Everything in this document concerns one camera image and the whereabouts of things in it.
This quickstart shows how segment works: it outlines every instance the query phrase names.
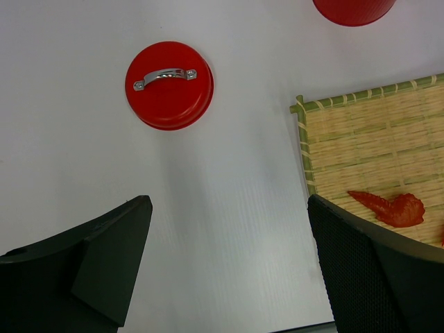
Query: silver metal handle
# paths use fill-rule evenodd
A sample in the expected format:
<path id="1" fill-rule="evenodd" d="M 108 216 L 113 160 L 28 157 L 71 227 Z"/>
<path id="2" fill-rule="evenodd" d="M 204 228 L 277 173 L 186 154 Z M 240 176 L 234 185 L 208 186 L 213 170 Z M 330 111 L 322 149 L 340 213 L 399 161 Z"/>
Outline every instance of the silver metal handle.
<path id="1" fill-rule="evenodd" d="M 194 80 L 197 78 L 197 71 L 195 69 L 184 70 L 181 68 L 167 68 L 160 71 L 152 71 L 146 74 L 142 81 L 134 82 L 134 90 L 139 92 L 145 89 L 145 87 L 153 81 L 161 78 L 184 78 L 185 80 Z"/>

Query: red container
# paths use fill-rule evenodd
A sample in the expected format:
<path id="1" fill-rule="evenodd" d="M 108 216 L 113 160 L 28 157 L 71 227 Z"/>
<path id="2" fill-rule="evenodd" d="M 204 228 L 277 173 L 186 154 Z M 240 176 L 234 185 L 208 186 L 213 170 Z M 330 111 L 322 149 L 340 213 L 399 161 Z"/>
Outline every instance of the red container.
<path id="1" fill-rule="evenodd" d="M 319 12 L 342 26 L 364 26 L 383 17 L 396 0 L 314 0 Z"/>

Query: white tabletop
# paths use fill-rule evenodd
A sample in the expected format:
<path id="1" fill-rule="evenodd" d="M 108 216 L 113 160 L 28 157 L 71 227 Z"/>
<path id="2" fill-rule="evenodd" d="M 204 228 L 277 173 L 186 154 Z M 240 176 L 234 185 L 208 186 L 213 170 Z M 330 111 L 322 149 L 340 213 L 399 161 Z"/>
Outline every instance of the white tabletop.
<path id="1" fill-rule="evenodd" d="M 306 100 L 443 71 L 444 1 L 345 28 L 310 0 L 0 5 L 0 253 L 139 194 L 151 229 L 122 332 L 257 333 L 332 320 L 298 172 Z M 168 133 L 129 108 L 146 46 L 197 49 L 212 104 Z"/>

